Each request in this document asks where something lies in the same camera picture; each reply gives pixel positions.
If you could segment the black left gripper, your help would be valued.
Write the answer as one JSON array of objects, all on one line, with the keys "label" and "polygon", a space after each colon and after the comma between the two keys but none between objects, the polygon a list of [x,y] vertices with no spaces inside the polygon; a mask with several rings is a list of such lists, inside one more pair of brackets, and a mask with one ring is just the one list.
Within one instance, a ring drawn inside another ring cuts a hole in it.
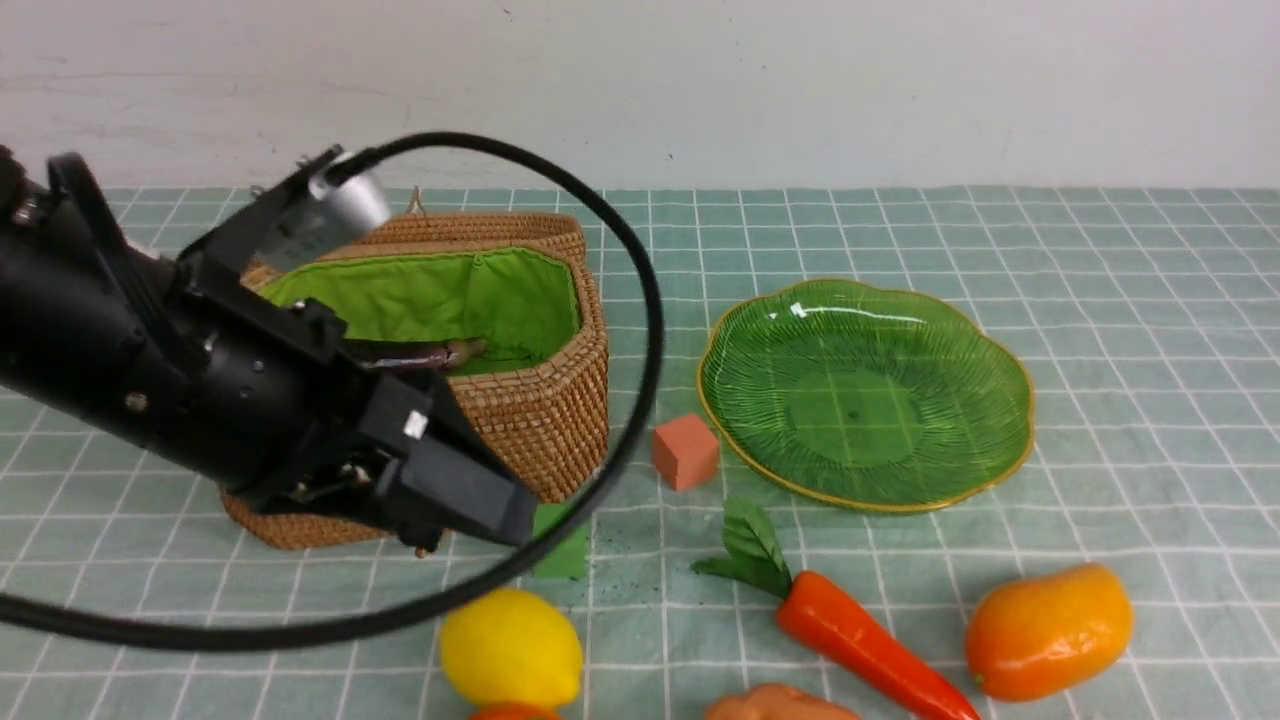
[{"label": "black left gripper", "polygon": [[175,296],[200,316],[206,368],[184,439],[228,516],[269,546],[397,536],[424,550],[444,530],[521,547],[534,492],[480,438],[449,386],[361,366],[329,306],[270,304],[212,255],[179,264]]}]

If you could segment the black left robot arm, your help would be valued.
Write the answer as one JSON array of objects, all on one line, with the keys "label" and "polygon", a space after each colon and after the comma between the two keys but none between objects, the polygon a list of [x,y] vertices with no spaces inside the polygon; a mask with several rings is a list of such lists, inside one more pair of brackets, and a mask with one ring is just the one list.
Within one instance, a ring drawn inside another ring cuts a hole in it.
[{"label": "black left robot arm", "polygon": [[403,377],[344,347],[315,299],[242,286],[361,240],[393,210],[335,147],[179,258],[128,243],[84,159],[50,186],[3,156],[3,386],[215,480],[251,512],[353,521],[433,548],[445,529],[520,547],[536,497],[439,372]]}]

